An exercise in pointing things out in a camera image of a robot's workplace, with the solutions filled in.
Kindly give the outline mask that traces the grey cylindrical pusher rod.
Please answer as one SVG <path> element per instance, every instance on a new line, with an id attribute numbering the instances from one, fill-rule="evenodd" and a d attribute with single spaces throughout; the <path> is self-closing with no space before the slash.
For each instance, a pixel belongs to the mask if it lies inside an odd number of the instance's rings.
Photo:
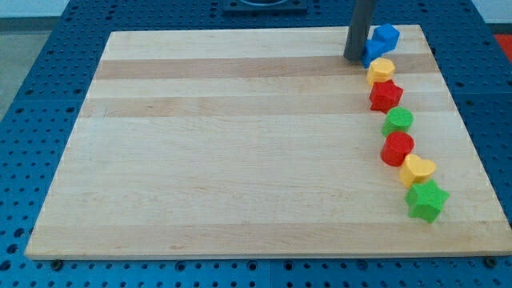
<path id="1" fill-rule="evenodd" d="M 356 62 L 363 54 L 377 0 L 355 0 L 343 57 Z"/>

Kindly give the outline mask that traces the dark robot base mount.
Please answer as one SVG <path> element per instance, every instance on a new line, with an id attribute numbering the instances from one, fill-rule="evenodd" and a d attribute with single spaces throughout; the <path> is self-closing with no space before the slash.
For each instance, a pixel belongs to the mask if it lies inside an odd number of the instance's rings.
<path id="1" fill-rule="evenodd" d="M 220 0 L 224 13 L 307 12 L 306 0 Z"/>

